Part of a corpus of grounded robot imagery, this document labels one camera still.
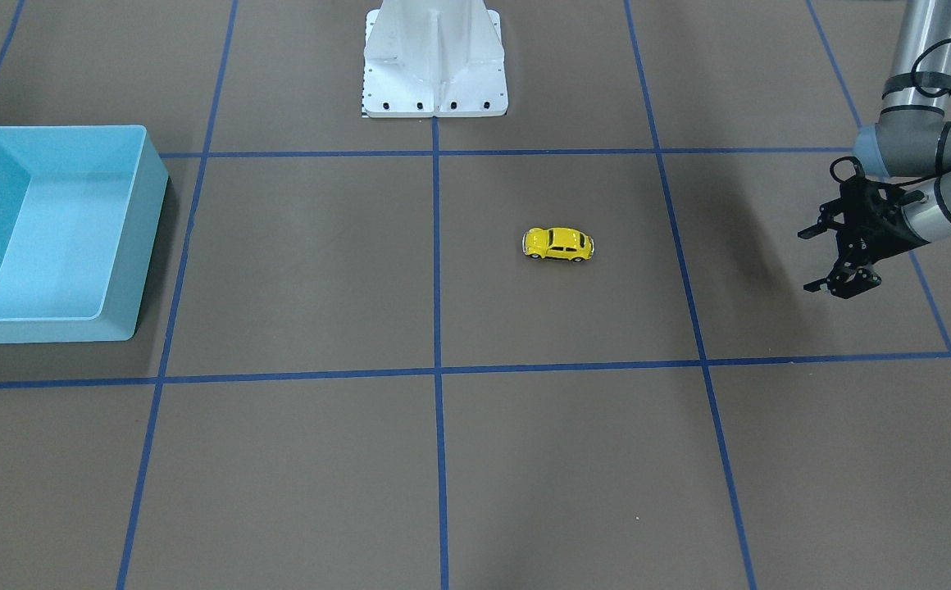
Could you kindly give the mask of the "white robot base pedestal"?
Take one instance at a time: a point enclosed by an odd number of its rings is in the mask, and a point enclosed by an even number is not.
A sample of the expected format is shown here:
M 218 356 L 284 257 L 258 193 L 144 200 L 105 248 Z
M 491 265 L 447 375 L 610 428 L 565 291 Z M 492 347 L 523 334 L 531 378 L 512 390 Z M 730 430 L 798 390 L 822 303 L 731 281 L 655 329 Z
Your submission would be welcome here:
M 485 2 L 383 1 L 364 22 L 363 116 L 506 115 L 502 19 Z

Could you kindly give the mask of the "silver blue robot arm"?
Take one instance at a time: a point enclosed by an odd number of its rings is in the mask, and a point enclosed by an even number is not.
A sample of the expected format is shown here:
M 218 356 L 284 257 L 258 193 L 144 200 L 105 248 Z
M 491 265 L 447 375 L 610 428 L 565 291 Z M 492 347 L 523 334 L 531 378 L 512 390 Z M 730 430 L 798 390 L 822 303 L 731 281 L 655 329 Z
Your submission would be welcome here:
M 850 299 L 881 284 L 877 262 L 951 238 L 951 1 L 909 1 L 879 119 L 862 127 L 853 175 L 820 206 L 807 240 L 831 232 L 835 258 L 807 292 Z

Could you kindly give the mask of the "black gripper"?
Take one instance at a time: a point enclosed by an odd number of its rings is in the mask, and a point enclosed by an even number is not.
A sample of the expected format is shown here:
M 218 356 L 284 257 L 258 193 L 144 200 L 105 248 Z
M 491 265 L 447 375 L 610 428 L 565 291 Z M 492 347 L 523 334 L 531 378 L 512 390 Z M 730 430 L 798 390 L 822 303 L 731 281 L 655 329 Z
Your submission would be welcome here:
M 925 246 L 928 240 L 911 228 L 903 213 L 907 195 L 896 184 L 865 176 L 843 180 L 840 196 L 821 205 L 814 224 L 797 232 L 798 238 L 809 240 L 833 231 L 838 248 L 831 272 L 803 284 L 803 290 L 840 299 L 857 297 L 883 284 L 873 264 Z

